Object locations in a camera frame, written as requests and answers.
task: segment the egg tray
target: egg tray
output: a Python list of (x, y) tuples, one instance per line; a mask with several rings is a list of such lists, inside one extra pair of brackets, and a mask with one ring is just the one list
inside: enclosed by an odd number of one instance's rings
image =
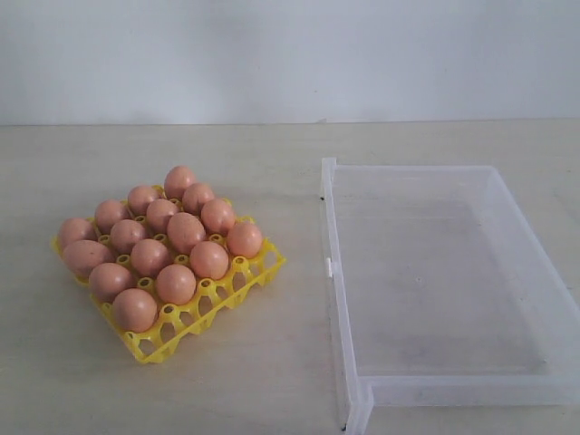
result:
[[(159, 186), (155, 186), (155, 188), (162, 191)], [(133, 218), (139, 222), (145, 222), (144, 217), (133, 216)], [(250, 216), (243, 216), (238, 217), (236, 221), (254, 222), (254, 219)], [(171, 248), (168, 238), (164, 234), (157, 234), (153, 238)], [(221, 246), (226, 244), (226, 240), (220, 234), (210, 235), (209, 240), (217, 242)], [(108, 247), (110, 238), (108, 235), (100, 235), (99, 242)], [(53, 237), (51, 246), (59, 256), (62, 256), (56, 237)], [(173, 251), (172, 254), (174, 263), (189, 267), (189, 256), (176, 255)], [(122, 330), (113, 320), (110, 303), (102, 303), (94, 295), (91, 295), (91, 300), (139, 363), (163, 363), (175, 352), (179, 341), (184, 336), (187, 334), (199, 335), (206, 331), (212, 325), (219, 310), (224, 307), (236, 308), (244, 302), (250, 288), (254, 285), (264, 286), (272, 281), (282, 264), (285, 263), (285, 258), (267, 238), (265, 238), (260, 252), (254, 258), (234, 256), (230, 257), (230, 260), (230, 268), (223, 278), (199, 280), (193, 298), (183, 305), (164, 304), (155, 292), (155, 281), (149, 277), (141, 278), (137, 287), (150, 293), (155, 298), (159, 308), (157, 321), (144, 333)], [(134, 273), (130, 256), (117, 256), (116, 262)], [(75, 279), (82, 286), (89, 284), (86, 278), (76, 276)]]

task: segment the beige table surface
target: beige table surface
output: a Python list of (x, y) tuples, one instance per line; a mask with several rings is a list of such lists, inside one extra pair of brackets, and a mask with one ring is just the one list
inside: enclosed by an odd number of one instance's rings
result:
[[(580, 121), (0, 128), (0, 433), (338, 434), (319, 225), (322, 157), (498, 167), (580, 301)], [(49, 248), (61, 221), (173, 165), (251, 213), (277, 279), (135, 363)], [(400, 409), (369, 433), (575, 434), (580, 407)]]

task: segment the transparent plastic box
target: transparent plastic box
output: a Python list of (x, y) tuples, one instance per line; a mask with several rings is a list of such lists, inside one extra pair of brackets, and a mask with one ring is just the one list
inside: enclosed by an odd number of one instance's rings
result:
[(495, 169), (322, 173), (347, 434), (382, 406), (580, 403), (580, 311)]

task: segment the plastic container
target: plastic container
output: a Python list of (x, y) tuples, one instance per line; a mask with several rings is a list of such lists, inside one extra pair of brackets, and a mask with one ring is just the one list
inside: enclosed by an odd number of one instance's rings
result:
[[(155, 188), (163, 193), (162, 187), (155, 186)], [(181, 207), (179, 201), (172, 199), (172, 202)], [(139, 222), (146, 222), (143, 216), (133, 218)], [(254, 219), (244, 216), (238, 217), (237, 221), (254, 222)], [(166, 235), (157, 234), (154, 238), (171, 248)], [(226, 244), (226, 240), (219, 234), (210, 235), (209, 240), (222, 246)], [(99, 242), (108, 246), (110, 237), (100, 235)], [(53, 237), (51, 246), (59, 256), (62, 254), (56, 237)], [(174, 263), (189, 267), (188, 256), (173, 254)], [(158, 320), (144, 333), (123, 331), (113, 320), (111, 304), (101, 303), (93, 295), (91, 295), (91, 300), (139, 363), (162, 363), (176, 351), (181, 338), (187, 334), (201, 334), (206, 331), (212, 325), (219, 310), (236, 308), (244, 302), (250, 288), (254, 285), (264, 286), (272, 281), (284, 262), (285, 258), (276, 246), (265, 238), (262, 249), (254, 258), (248, 259), (242, 256), (231, 258), (231, 266), (223, 278), (199, 280), (193, 299), (184, 305), (163, 304), (155, 294), (154, 280), (143, 277), (139, 280), (137, 287), (151, 293), (159, 306)], [(130, 256), (118, 256), (117, 263), (131, 270)], [(79, 276), (75, 279), (82, 286), (88, 285), (88, 279)]]
[(495, 169), (322, 172), (347, 434), (384, 406), (580, 403), (580, 312)]

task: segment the brown egg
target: brown egg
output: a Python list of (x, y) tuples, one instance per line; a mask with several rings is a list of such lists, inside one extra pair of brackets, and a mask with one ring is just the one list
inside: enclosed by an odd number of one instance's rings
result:
[(98, 265), (89, 275), (89, 288), (101, 302), (112, 302), (120, 292), (134, 286), (132, 273), (116, 263)]
[(96, 266), (114, 261), (112, 252), (93, 240), (77, 240), (63, 251), (63, 262), (71, 272), (83, 278), (88, 278)]
[(201, 209), (201, 222), (209, 234), (225, 236), (236, 223), (234, 209), (223, 199), (208, 201)]
[(72, 242), (77, 240), (97, 240), (97, 233), (92, 226), (92, 223), (87, 219), (80, 217), (71, 217), (66, 219), (58, 231), (58, 247), (65, 249)]
[(209, 184), (194, 183), (183, 193), (183, 198), (181, 199), (183, 211), (199, 216), (204, 204), (213, 198), (215, 198), (215, 195)]
[(144, 333), (157, 320), (157, 304), (145, 290), (128, 288), (113, 301), (112, 316), (122, 330)]
[(160, 193), (151, 186), (137, 186), (129, 192), (127, 202), (135, 216), (145, 216), (149, 204), (159, 198)]
[(183, 305), (196, 292), (196, 277), (183, 265), (165, 267), (155, 281), (159, 299), (167, 304)]
[(172, 263), (165, 245), (152, 238), (140, 240), (130, 252), (130, 263), (140, 276), (154, 278), (165, 266)]
[(229, 257), (218, 243), (201, 242), (191, 249), (189, 263), (197, 277), (221, 279), (229, 268)]
[(227, 233), (227, 249), (234, 256), (253, 258), (262, 247), (262, 232), (255, 224), (238, 222)]
[(165, 234), (171, 217), (179, 208), (167, 199), (155, 199), (147, 207), (147, 225), (155, 234)]
[(111, 233), (111, 228), (123, 219), (131, 219), (129, 210), (120, 201), (107, 199), (103, 201), (94, 212), (94, 221), (102, 234)]
[(176, 166), (169, 171), (165, 178), (163, 188), (167, 199), (177, 198), (181, 200), (183, 192), (196, 182), (196, 176), (187, 166)]
[(192, 247), (206, 239), (206, 229), (197, 217), (181, 212), (169, 220), (167, 236), (176, 251), (189, 254)]
[(111, 244), (119, 254), (130, 254), (137, 242), (147, 238), (147, 229), (131, 219), (123, 219), (112, 226)]

